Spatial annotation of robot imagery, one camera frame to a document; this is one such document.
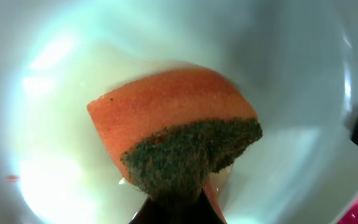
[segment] white plate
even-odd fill
[[[345,128],[358,100],[351,7],[3,1],[0,223],[128,222],[145,195],[121,181],[85,106],[178,61],[230,78],[264,129],[221,192],[228,223],[335,221],[358,192],[358,147]]]

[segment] yellowish liquid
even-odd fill
[[[30,66],[12,136],[23,196],[40,218],[64,224],[132,219],[146,195],[122,179],[86,105],[126,82],[177,65],[146,62],[98,43],[73,49],[55,65]],[[214,175],[213,188],[221,188],[228,174]]]

